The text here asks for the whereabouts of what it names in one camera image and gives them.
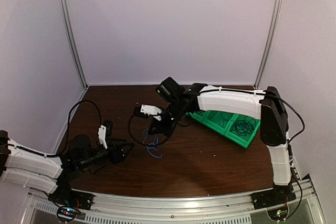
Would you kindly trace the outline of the green three-compartment bin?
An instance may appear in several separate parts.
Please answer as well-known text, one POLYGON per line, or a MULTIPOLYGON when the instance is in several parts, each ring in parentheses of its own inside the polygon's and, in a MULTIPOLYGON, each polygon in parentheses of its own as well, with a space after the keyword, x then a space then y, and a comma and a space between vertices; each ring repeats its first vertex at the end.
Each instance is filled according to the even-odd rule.
POLYGON ((199 111, 187 115, 243 148, 250 145, 260 128, 260 120, 241 114, 199 111))

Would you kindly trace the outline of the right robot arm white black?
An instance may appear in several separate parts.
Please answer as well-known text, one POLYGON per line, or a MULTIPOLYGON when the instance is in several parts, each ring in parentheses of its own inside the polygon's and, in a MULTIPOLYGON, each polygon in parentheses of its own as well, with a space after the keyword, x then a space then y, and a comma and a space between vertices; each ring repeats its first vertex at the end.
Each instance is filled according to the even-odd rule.
POLYGON ((273 187, 269 191, 272 203, 279 204, 291 193, 291 154, 288 139, 288 113, 279 92, 243 90, 194 83, 187 89, 168 77, 156 92, 168 106, 141 105, 140 111, 152 117, 148 133, 170 137, 177 123, 187 113, 224 112, 259 125, 261 141, 267 146, 273 170, 273 187))

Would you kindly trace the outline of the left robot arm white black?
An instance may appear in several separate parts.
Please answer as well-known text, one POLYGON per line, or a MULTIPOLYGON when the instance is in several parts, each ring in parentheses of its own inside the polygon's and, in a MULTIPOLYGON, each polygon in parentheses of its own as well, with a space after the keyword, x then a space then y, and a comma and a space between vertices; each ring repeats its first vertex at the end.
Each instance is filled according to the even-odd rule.
POLYGON ((109 139, 92 147, 89 136, 79 134, 64 154, 41 153, 11 140, 1 131, 1 181, 41 190, 52 200, 71 205, 78 197, 70 182, 81 173, 106 162, 123 162, 134 148, 124 139, 109 139))

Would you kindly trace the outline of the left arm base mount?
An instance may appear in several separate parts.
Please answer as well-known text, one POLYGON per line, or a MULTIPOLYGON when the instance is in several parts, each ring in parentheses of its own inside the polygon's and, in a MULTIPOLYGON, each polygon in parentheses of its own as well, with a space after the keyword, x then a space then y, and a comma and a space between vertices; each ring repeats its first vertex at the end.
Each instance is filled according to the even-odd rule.
POLYGON ((76 191, 69 188, 57 188, 52 194, 49 194, 51 201, 66 205, 76 209, 90 210, 93 194, 76 191))

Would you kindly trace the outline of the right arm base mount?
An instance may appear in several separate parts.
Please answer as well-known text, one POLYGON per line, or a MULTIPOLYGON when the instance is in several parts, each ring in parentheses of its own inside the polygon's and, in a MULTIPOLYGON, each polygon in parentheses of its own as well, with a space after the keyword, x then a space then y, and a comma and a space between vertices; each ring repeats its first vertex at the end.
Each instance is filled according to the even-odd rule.
POLYGON ((295 200, 296 194, 294 192, 286 194, 284 191, 275 191, 274 189, 271 189, 252 193, 251 199, 253 201, 254 209, 257 210, 284 205, 289 201, 295 200))

